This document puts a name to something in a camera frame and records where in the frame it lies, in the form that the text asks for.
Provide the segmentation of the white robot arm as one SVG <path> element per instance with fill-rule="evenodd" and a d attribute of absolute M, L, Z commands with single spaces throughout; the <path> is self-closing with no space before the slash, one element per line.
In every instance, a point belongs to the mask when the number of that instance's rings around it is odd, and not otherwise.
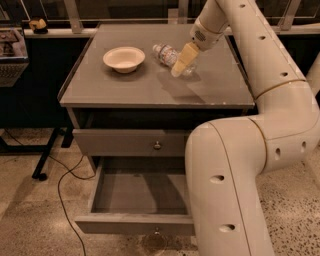
<path fill-rule="evenodd" d="M 315 96 L 254 0 L 207 0 L 171 73 L 231 29 L 258 112 L 195 128 L 185 149 L 200 256 L 275 256 L 256 188 L 261 172 L 303 159 L 319 142 Z"/>

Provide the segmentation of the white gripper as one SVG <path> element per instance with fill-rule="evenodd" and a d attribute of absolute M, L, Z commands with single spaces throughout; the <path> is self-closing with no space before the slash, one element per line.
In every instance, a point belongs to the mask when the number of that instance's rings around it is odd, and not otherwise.
<path fill-rule="evenodd" d="M 199 49 L 201 51 L 211 49 L 219 41 L 223 31 L 224 27 L 208 28 L 197 19 L 190 31 L 192 42 L 187 43 L 183 47 L 171 69 L 171 74 L 174 77 L 179 77 L 197 58 Z"/>

